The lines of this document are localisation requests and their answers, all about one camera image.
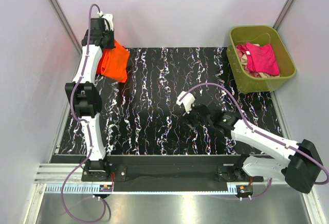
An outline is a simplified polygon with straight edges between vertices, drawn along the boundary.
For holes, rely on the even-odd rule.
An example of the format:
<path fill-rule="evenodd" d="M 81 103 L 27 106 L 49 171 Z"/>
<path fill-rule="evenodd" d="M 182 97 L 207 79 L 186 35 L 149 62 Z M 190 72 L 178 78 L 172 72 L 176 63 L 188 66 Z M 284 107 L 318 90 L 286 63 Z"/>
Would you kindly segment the orange t shirt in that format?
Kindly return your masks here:
<path fill-rule="evenodd" d="M 115 48 L 104 49 L 96 74 L 125 83 L 128 79 L 126 68 L 129 57 L 130 52 L 115 40 Z"/>

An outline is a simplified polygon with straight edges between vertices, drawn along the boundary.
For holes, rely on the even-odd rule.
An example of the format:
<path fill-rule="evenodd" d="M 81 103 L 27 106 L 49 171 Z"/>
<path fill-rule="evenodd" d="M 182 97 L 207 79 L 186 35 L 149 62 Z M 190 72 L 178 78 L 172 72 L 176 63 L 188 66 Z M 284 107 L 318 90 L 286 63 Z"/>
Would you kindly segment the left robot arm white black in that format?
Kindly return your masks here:
<path fill-rule="evenodd" d="M 80 163 L 83 181 L 106 181 L 111 178 L 111 166 L 100 132 L 102 98 L 95 87 L 98 64 L 105 49 L 114 47 L 113 15 L 104 14 L 89 20 L 82 40 L 82 57 L 73 81 L 65 84 L 72 116 L 82 125 L 87 157 Z"/>

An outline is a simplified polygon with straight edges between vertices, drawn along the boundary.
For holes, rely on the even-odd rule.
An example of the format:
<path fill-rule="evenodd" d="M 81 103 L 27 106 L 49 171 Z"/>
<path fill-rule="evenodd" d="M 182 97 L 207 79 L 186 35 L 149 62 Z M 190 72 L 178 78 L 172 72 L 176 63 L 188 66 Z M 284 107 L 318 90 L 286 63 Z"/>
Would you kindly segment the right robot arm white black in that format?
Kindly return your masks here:
<path fill-rule="evenodd" d="M 242 154 L 232 166 L 219 174 L 226 181 L 245 181 L 251 177 L 284 180 L 301 193 L 309 193 L 320 174 L 322 161 L 308 140 L 298 143 L 245 122 L 239 113 L 211 110 L 206 105 L 183 102 L 184 116 L 193 127 L 205 126 L 220 135 L 248 144 L 266 157 Z"/>

